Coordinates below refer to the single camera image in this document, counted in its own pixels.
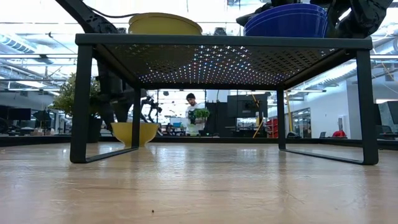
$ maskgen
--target cable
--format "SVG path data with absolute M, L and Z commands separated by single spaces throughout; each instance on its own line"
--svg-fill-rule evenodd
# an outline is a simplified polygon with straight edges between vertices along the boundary
M 257 108 L 259 108 L 259 107 L 260 107 L 260 106 L 259 106 L 259 103 L 257 102 L 256 97 L 255 97 L 254 94 L 253 94 L 253 91 L 250 91 L 250 93 L 251 93 L 251 95 L 253 96 L 253 100 L 254 100 L 255 104 L 257 105 Z
M 104 13 L 102 13 L 102 12 L 92 8 L 92 7 L 89 7 L 89 6 L 87 6 L 87 7 L 89 9 L 91 9 L 92 11 L 95 11 L 96 13 L 98 13 L 101 16 L 108 17 L 108 18 L 113 18 L 113 19 L 121 19 L 121 18 L 131 17 L 131 16 L 135 16 L 135 15 L 139 14 L 139 13 L 132 13 L 132 14 L 127 14 L 127 15 L 122 15 L 122 16 L 110 16 L 110 15 L 104 14 Z
M 55 42 L 57 42 L 58 44 L 60 44 L 62 47 L 65 47 L 65 48 L 68 49 L 70 52 L 76 54 L 76 52 L 72 51 L 70 48 L 68 48 L 67 46 L 65 46 L 63 43 L 61 43 L 61 42 L 55 40 L 54 36 L 51 35 L 51 32 L 52 32 L 52 31 L 49 32 L 48 36 L 49 36 L 52 40 L 54 40 Z
M 395 90 L 393 90 L 392 88 L 390 88 L 390 87 L 388 87 L 386 84 L 384 84 L 384 83 L 381 83 L 382 85 L 384 85 L 387 89 L 389 89 L 389 90 L 391 90 L 391 91 L 393 91 L 394 93 L 397 93 L 398 94 L 398 91 L 395 91 Z
M 394 82 L 397 82 L 397 83 L 398 83 L 398 81 L 395 80 L 394 76 L 392 76 L 392 74 L 390 73 L 390 71 L 387 69 L 387 67 L 384 65 L 383 62 L 381 62 L 381 65 L 384 67 L 384 69 L 386 70 L 387 74 L 392 78 L 392 80 L 393 80 Z

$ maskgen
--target blue bowl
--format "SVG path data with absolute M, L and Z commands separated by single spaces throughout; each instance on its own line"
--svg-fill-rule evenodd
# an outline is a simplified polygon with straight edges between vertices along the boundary
M 273 7 L 272 9 L 268 9 L 255 17 L 253 17 L 251 20 L 249 20 L 246 25 L 246 27 L 252 26 L 254 23 L 260 22 L 262 18 L 266 19 L 266 17 L 273 16 L 274 13 L 276 12 L 281 12 L 281 11 L 286 11 L 286 10 L 291 10 L 291 9 L 309 9 L 309 10 L 315 10 L 317 11 L 320 15 L 324 15 L 326 17 L 327 12 L 324 10 L 324 8 L 314 5 L 314 4 L 302 4 L 302 3 L 297 3 L 297 4 L 286 4 L 283 6 L 278 6 L 278 7 Z
M 314 37 L 326 34 L 327 19 L 318 14 L 292 13 L 266 19 L 244 30 L 246 36 Z
M 285 14 L 292 14 L 292 13 L 310 13 L 310 14 L 316 14 L 319 15 L 320 17 L 327 18 L 326 14 L 323 14 L 322 12 L 313 10 L 313 9 L 288 9 L 288 10 L 283 10 L 283 11 L 278 11 L 278 12 L 273 12 L 272 14 L 269 14 L 267 16 L 263 16 L 261 18 L 258 18 L 256 21 L 252 22 L 251 24 L 244 26 L 245 30 L 251 29 L 253 26 L 257 25 L 258 23 L 272 19 L 273 17 L 278 17 L 278 16 L 283 16 Z

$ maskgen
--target black metal table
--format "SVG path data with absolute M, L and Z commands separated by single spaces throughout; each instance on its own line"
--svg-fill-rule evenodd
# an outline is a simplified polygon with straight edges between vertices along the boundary
M 70 160 L 87 163 L 138 148 L 140 89 L 276 90 L 278 132 L 285 133 L 284 90 L 356 57 L 363 161 L 279 149 L 354 164 L 378 163 L 369 50 L 371 39 L 77 34 L 78 63 Z M 91 61 L 96 58 L 136 92 L 132 146 L 86 157 Z

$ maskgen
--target red object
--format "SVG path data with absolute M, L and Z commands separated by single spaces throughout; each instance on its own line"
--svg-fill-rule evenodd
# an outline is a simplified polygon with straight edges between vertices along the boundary
M 335 131 L 333 133 L 333 137 L 341 137 L 342 138 L 342 137 L 347 137 L 347 135 L 343 130 L 341 130 L 341 131 Z
M 266 122 L 269 138 L 278 138 L 278 119 L 271 119 Z

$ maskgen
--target yellow bowl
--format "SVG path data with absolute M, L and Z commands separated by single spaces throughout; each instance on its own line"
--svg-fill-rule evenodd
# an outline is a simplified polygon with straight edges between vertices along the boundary
M 130 34 L 201 35 L 202 29 L 190 19 L 167 13 L 138 14 L 129 20 Z
M 114 136 L 126 147 L 131 146 L 132 123 L 118 122 L 111 123 L 111 125 Z M 147 142 L 151 141 L 155 137 L 158 127 L 159 125 L 154 123 L 140 123 L 139 145 L 145 146 Z

